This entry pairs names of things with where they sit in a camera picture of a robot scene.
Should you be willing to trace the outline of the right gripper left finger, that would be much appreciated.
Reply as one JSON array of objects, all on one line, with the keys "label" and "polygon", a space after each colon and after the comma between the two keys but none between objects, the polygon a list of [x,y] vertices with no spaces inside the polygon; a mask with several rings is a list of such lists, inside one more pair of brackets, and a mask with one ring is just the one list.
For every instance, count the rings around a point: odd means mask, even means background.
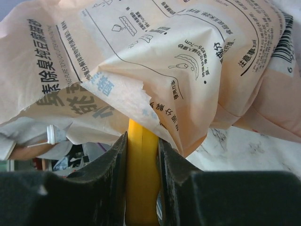
[{"label": "right gripper left finger", "polygon": [[3,226],[121,226],[125,218],[127,134],[67,177],[49,171],[0,175]]}]

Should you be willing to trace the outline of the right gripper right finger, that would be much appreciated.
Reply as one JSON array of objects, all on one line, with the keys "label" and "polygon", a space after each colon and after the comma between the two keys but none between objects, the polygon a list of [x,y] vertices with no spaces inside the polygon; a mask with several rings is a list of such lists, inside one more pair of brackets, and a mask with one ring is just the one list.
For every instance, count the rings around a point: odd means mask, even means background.
[{"label": "right gripper right finger", "polygon": [[203,171],[158,142],[166,226],[298,226],[301,182],[287,171]]}]

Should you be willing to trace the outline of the yellow litter scoop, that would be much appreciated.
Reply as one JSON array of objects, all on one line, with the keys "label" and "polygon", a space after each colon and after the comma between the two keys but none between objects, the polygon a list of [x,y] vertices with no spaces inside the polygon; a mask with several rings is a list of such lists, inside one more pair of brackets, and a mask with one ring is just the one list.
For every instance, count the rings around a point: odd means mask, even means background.
[{"label": "yellow litter scoop", "polygon": [[160,188],[157,168],[158,136],[129,120],[127,135],[127,226],[158,226],[156,202]]}]

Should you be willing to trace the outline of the pink cat litter bag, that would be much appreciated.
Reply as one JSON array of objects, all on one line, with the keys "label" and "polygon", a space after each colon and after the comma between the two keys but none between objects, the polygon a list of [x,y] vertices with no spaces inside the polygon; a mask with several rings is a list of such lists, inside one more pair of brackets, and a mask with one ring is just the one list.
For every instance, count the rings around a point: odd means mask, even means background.
[{"label": "pink cat litter bag", "polygon": [[293,18],[270,0],[30,0],[0,23],[0,126],[75,143],[135,120],[192,153],[210,128],[301,140]]}]

